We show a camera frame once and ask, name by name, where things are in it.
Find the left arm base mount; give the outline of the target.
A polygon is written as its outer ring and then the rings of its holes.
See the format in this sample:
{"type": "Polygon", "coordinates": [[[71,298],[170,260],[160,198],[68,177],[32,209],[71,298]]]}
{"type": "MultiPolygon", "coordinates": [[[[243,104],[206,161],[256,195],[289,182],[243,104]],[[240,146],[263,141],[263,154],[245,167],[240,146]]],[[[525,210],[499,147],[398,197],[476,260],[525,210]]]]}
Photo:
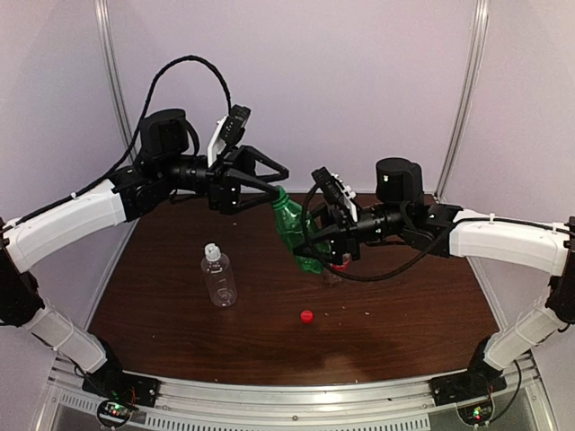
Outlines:
{"type": "Polygon", "coordinates": [[[108,400],[119,401],[129,406],[152,408],[155,406],[160,381],[135,374],[123,374],[117,382],[98,382],[94,376],[85,377],[82,390],[108,400]]]}

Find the red bottle cap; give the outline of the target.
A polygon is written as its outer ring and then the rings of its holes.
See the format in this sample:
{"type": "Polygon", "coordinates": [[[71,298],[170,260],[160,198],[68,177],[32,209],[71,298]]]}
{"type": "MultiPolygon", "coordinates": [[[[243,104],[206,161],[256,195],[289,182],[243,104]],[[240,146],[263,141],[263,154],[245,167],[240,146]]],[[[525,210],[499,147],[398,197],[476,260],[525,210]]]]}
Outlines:
{"type": "Polygon", "coordinates": [[[304,324],[312,323],[314,321],[314,313],[310,310],[303,310],[300,313],[300,320],[304,324]]]}

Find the clear bottle white cap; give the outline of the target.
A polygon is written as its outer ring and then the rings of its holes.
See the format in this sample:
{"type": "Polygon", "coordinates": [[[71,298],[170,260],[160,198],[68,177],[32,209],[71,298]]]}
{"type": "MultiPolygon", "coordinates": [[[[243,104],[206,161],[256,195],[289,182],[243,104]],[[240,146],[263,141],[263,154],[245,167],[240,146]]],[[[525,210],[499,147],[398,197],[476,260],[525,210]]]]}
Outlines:
{"type": "Polygon", "coordinates": [[[200,264],[211,302],[222,308],[233,306],[237,289],[231,261],[215,243],[204,247],[204,258],[200,264]]]}

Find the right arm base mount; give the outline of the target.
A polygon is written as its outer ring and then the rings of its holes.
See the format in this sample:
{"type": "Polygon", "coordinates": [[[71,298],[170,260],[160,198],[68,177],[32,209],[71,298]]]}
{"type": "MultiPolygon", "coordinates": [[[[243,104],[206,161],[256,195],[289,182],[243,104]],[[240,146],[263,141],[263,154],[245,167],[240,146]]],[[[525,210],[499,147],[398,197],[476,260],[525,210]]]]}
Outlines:
{"type": "Polygon", "coordinates": [[[503,377],[488,381],[484,376],[464,371],[434,377],[429,387],[436,406],[487,398],[494,391],[503,391],[507,382],[503,377]]]}

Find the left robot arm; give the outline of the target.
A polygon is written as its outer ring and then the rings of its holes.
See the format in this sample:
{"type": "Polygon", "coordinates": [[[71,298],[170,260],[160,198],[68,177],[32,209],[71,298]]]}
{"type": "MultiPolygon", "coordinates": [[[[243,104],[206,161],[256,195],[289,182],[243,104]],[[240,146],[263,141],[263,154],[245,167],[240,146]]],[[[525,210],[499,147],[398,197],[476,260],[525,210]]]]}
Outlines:
{"type": "Polygon", "coordinates": [[[288,169],[241,145],[251,112],[234,105],[217,122],[206,154],[184,110],[157,111],[138,123],[141,147],[133,164],[113,170],[86,192],[37,215],[1,226],[1,322],[23,327],[68,356],[111,399],[123,397],[128,377],[100,340],[40,297],[31,269],[48,255],[92,233],[137,220],[176,191],[206,198],[210,209],[234,215],[279,197],[288,169]]]}

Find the green plastic bottle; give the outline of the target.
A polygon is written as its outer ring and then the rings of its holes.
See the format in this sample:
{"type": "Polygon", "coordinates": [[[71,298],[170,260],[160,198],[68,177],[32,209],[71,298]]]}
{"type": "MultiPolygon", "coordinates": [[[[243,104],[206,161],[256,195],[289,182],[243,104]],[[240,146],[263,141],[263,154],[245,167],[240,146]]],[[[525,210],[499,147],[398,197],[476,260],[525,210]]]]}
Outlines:
{"type": "Polygon", "coordinates": [[[313,258],[301,257],[293,249],[305,242],[302,230],[302,207],[293,201],[288,193],[279,187],[279,196],[271,203],[275,216],[275,225],[281,241],[295,260],[296,265],[305,273],[320,275],[322,264],[313,258]]]}

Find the red label cola bottle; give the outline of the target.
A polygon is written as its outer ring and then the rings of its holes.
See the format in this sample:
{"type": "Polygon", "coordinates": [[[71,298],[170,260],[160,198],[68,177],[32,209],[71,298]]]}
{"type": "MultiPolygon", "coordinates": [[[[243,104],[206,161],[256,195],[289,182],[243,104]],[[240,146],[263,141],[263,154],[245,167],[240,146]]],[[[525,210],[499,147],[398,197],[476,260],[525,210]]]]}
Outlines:
{"type": "Polygon", "coordinates": [[[345,273],[348,268],[349,264],[351,263],[351,256],[346,253],[342,256],[342,263],[340,265],[331,264],[330,267],[334,270],[331,272],[328,269],[323,270],[323,284],[327,287],[334,287],[340,285],[344,278],[341,276],[341,273],[345,273]]]}

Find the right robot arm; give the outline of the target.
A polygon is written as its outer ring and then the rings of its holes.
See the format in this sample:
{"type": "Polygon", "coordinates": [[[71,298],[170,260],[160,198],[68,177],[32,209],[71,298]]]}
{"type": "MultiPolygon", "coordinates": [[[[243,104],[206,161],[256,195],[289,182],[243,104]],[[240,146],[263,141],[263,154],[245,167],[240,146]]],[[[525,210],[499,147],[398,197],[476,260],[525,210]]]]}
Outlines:
{"type": "Polygon", "coordinates": [[[476,397],[490,387],[519,356],[555,331],[574,323],[574,223],[540,224],[480,214],[448,204],[428,205],[422,189],[421,167],[404,158],[376,163],[378,204],[361,207],[351,187],[326,168],[313,172],[324,202],[302,211],[304,219],[318,218],[318,231],[304,229],[295,255],[318,259],[326,268],[344,256],[360,258],[360,247],[381,246],[391,236],[418,251],[398,269],[379,276],[395,277],[428,255],[444,258],[484,258],[544,271],[549,294],[523,312],[515,324],[481,341],[460,386],[476,397]]]}

